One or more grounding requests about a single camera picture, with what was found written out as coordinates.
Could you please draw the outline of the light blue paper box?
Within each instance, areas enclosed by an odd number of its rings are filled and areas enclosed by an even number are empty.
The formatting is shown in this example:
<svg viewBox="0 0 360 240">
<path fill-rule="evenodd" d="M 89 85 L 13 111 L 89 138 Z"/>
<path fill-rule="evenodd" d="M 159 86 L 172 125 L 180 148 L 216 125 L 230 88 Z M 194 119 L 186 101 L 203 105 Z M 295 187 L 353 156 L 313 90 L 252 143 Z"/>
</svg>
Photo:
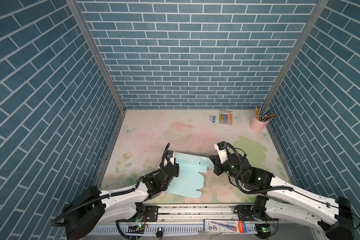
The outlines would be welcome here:
<svg viewBox="0 0 360 240">
<path fill-rule="evenodd" d="M 213 170 L 213 164 L 209 158 L 176 153 L 176 163 L 180 166 L 179 176 L 173 178 L 168 189 L 169 194 L 179 195 L 188 198 L 200 198 L 201 188 L 204 186 L 204 176 L 208 169 Z"/>
</svg>

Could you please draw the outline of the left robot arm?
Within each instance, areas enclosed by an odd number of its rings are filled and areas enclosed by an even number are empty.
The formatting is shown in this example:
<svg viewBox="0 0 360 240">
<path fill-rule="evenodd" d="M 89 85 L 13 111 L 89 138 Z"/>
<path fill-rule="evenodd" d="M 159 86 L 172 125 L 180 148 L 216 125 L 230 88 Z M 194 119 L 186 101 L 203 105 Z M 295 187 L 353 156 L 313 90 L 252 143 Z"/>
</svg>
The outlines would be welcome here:
<svg viewBox="0 0 360 240">
<path fill-rule="evenodd" d="M 120 220 L 140 220 L 146 208 L 144 202 L 158 197 L 179 176 L 177 163 L 144 175 L 130 187 L 100 191 L 90 187 L 67 204 L 62 213 L 52 220 L 53 227 L 63 227 L 68 240 L 79 240 L 95 227 Z"/>
</svg>

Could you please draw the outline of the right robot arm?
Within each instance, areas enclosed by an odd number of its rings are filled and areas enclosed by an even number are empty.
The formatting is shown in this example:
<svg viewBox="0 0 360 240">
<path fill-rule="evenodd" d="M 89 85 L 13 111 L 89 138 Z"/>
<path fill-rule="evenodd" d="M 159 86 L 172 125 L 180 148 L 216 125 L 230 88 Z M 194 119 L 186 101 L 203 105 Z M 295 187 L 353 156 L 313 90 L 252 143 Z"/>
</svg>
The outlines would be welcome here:
<svg viewBox="0 0 360 240">
<path fill-rule="evenodd" d="M 329 240 L 355 239 L 351 202 L 323 197 L 288 182 L 263 169 L 252 167 L 245 156 L 222 151 L 209 157 L 214 173 L 226 173 L 241 193 L 256 195 L 252 214 L 259 220 L 284 219 L 324 234 Z"/>
</svg>

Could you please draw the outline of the light green paper box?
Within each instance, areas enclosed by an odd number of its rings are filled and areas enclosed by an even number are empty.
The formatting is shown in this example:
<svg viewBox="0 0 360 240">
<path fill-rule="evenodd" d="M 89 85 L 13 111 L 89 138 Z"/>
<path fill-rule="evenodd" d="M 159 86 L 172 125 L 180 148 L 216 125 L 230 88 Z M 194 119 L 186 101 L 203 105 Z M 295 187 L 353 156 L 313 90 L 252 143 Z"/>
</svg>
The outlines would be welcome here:
<svg viewBox="0 0 360 240">
<path fill-rule="evenodd" d="M 241 149 L 241 151 L 238 150 L 239 153 L 245 152 L 247 154 L 247 159 L 252 167 L 266 169 L 266 152 L 268 150 L 265 146 L 243 136 L 239 136 L 233 146 L 237 150 Z"/>
</svg>

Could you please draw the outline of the pink pencil cup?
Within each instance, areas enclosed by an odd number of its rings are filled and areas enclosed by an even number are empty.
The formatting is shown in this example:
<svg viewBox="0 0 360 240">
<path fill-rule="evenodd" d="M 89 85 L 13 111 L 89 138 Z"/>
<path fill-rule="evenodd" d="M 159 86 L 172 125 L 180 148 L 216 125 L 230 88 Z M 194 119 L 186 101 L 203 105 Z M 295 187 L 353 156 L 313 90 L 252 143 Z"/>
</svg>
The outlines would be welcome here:
<svg viewBox="0 0 360 240">
<path fill-rule="evenodd" d="M 269 123 L 269 121 L 259 121 L 256 117 L 253 117 L 250 123 L 250 129 L 256 133 L 261 132 Z"/>
</svg>

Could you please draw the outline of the coloured marker pack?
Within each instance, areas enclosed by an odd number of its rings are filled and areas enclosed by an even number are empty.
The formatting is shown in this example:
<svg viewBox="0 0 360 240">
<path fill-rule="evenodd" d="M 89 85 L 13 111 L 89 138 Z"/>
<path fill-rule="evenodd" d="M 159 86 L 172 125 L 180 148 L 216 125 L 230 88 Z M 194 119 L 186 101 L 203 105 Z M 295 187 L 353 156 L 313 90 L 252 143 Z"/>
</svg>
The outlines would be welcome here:
<svg viewBox="0 0 360 240">
<path fill-rule="evenodd" d="M 231 126 L 233 124 L 233 112 L 220 110 L 219 124 Z"/>
</svg>

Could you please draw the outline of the red white blue package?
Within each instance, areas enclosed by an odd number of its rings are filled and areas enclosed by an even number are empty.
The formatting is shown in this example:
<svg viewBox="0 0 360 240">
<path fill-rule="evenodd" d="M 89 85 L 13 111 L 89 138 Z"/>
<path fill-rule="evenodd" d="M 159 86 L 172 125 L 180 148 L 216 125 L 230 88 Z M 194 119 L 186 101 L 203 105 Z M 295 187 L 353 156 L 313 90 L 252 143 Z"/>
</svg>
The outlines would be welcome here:
<svg viewBox="0 0 360 240">
<path fill-rule="evenodd" d="M 248 233 L 245 223 L 242 221 L 204 220 L 205 231 L 214 233 Z"/>
</svg>

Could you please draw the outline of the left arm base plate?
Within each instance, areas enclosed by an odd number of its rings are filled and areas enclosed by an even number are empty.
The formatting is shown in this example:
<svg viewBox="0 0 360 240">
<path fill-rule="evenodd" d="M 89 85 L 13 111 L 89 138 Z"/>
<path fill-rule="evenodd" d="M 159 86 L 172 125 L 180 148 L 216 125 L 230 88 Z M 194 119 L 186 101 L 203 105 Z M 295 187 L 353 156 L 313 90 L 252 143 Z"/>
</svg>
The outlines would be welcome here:
<svg viewBox="0 0 360 240">
<path fill-rule="evenodd" d="M 137 212 L 131 218 L 132 222 L 141 222 L 141 223 L 157 222 L 158 214 L 159 214 L 158 206 L 146 206 L 142 203 L 138 203 L 136 210 Z"/>
</svg>

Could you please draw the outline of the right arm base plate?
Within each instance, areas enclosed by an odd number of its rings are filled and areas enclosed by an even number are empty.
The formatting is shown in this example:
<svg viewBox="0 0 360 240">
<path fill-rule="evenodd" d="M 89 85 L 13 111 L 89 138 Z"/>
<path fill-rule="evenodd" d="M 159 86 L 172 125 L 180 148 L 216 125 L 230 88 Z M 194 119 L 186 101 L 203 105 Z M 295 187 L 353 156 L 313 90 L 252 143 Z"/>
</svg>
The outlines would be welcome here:
<svg viewBox="0 0 360 240">
<path fill-rule="evenodd" d="M 254 205 L 237 205 L 233 208 L 233 212 L 238 215 L 240 221 L 275 221 L 265 212 L 265 207 L 257 207 Z"/>
</svg>

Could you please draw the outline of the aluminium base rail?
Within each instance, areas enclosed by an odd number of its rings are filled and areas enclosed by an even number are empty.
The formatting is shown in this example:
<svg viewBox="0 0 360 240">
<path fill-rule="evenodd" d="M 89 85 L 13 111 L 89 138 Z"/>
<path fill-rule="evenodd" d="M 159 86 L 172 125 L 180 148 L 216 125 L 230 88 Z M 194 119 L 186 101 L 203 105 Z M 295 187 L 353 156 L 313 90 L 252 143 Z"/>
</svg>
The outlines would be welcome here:
<svg viewBox="0 0 360 240">
<path fill-rule="evenodd" d="M 91 232 L 97 231 L 101 226 L 114 224 L 114 227 L 107 229 L 108 233 L 120 233 L 127 239 L 137 240 L 147 235 L 149 230 L 156 231 L 158 236 L 162 233 L 168 234 L 194 234 L 207 232 L 204 227 L 204 220 L 239 221 L 238 215 L 233 212 L 233 205 L 160 205 L 157 222 L 132 222 L 120 220 L 109 222 L 95 227 Z M 284 219 L 275 221 L 242 221 L 245 223 L 248 233 L 259 239 L 267 239 L 275 234 L 278 226 Z M 327 239 L 324 234 L 315 230 L 319 240 Z"/>
</svg>

